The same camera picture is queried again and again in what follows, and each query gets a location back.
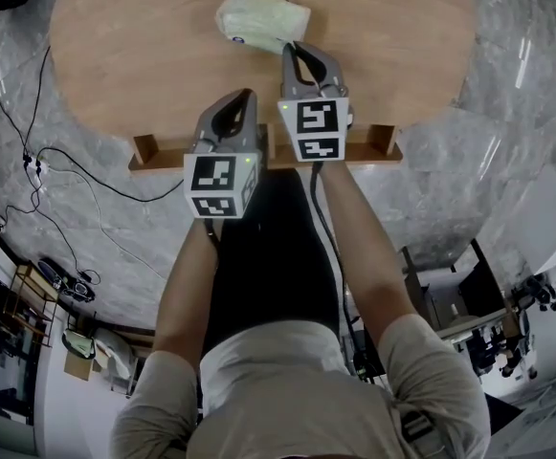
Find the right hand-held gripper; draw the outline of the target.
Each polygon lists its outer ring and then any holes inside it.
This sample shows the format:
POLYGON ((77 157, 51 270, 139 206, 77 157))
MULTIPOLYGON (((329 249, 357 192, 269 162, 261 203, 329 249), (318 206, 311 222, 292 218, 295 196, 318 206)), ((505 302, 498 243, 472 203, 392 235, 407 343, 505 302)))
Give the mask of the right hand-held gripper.
POLYGON ((345 141, 353 121, 353 110, 343 84, 341 65, 332 55, 302 41, 288 43, 283 48, 282 94, 308 96, 283 98, 278 102, 283 124, 300 163, 345 159, 345 141), (314 82, 303 78, 299 61, 322 88, 317 94, 312 94, 314 82))

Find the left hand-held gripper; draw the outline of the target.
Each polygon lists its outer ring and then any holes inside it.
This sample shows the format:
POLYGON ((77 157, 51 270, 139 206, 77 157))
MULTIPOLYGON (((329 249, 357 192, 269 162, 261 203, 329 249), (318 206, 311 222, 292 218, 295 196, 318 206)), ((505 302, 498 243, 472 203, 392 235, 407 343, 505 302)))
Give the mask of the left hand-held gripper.
POLYGON ((263 159, 262 136, 251 136, 256 121, 257 96, 248 88, 229 93, 201 114, 200 135, 184 155, 184 192, 194 217, 244 217, 263 159))

